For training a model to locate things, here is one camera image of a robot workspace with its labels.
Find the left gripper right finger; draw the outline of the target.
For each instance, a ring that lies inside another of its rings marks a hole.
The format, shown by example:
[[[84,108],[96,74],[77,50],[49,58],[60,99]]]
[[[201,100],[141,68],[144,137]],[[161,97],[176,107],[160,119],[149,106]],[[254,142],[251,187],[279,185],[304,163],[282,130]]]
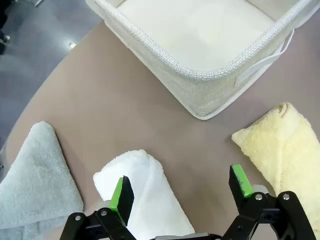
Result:
[[[221,240],[251,240],[261,224],[270,225],[277,240],[316,240],[303,206],[293,191],[281,192],[277,197],[265,191],[254,191],[239,164],[230,166],[228,184],[238,216]]]

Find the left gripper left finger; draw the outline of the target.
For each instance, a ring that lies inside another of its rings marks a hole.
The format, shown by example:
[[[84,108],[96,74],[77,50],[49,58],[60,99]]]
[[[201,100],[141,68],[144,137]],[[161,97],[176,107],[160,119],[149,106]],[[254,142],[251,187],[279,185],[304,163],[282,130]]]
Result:
[[[136,240],[127,229],[134,192],[127,176],[119,178],[111,200],[91,215],[69,215],[59,240]]]

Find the white towel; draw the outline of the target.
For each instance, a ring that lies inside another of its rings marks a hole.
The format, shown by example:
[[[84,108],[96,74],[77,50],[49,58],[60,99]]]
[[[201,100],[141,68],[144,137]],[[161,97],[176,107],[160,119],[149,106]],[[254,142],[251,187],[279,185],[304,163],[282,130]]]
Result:
[[[162,165],[145,150],[125,152],[93,175],[104,201],[110,200],[119,178],[127,176],[134,194],[127,229],[136,240],[184,236],[195,232],[175,197]]]

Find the yellow towel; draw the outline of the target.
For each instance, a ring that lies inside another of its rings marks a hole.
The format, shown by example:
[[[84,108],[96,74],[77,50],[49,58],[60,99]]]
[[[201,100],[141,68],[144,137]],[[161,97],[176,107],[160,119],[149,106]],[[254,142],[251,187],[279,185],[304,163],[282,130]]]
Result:
[[[308,120],[289,102],[271,109],[231,139],[274,192],[294,192],[320,240],[320,142]]]

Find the pale green triangular towel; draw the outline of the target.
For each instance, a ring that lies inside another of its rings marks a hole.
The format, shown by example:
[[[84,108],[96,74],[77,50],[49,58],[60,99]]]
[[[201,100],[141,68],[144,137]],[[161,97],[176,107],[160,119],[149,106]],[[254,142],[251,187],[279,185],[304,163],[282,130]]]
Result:
[[[0,240],[42,240],[83,209],[53,127],[34,124],[0,183]]]

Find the cream fabric storage basket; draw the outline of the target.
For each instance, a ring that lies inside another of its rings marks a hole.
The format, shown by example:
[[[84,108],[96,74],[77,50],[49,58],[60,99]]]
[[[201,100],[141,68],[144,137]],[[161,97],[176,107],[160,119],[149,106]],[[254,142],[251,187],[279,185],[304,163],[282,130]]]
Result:
[[[320,0],[85,0],[197,119],[245,92]]]

